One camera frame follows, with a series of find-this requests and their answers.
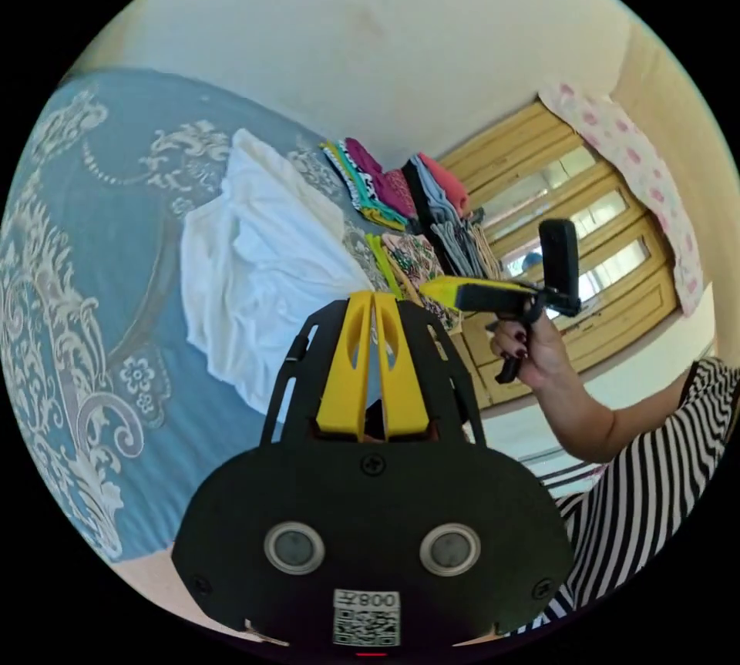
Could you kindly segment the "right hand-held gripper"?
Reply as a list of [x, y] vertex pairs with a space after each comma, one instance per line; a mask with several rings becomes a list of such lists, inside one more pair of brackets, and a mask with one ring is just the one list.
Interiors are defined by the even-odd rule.
[[569, 383], [574, 369], [548, 312], [580, 313], [579, 282], [533, 286], [519, 282], [440, 276], [422, 284], [420, 294], [459, 311], [494, 314], [494, 345], [503, 361], [498, 383]]

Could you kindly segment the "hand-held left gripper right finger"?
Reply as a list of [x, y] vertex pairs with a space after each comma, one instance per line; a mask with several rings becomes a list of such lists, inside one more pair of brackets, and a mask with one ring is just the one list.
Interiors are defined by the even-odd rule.
[[400, 304], [405, 302], [392, 294], [374, 293], [384, 432], [389, 441], [424, 435], [429, 427]]

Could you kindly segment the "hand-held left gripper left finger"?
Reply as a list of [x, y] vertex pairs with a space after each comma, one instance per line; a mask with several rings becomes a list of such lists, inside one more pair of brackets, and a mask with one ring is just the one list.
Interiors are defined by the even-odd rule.
[[316, 417], [323, 435], [364, 438], [372, 313], [371, 291], [350, 296]]

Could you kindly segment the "person's right hand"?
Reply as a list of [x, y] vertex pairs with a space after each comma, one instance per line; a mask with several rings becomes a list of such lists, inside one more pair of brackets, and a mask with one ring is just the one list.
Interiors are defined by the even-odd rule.
[[563, 338], [546, 313], [528, 328], [515, 321], [499, 320], [488, 327], [488, 334], [496, 356], [520, 361], [518, 379], [534, 392], [573, 373]]

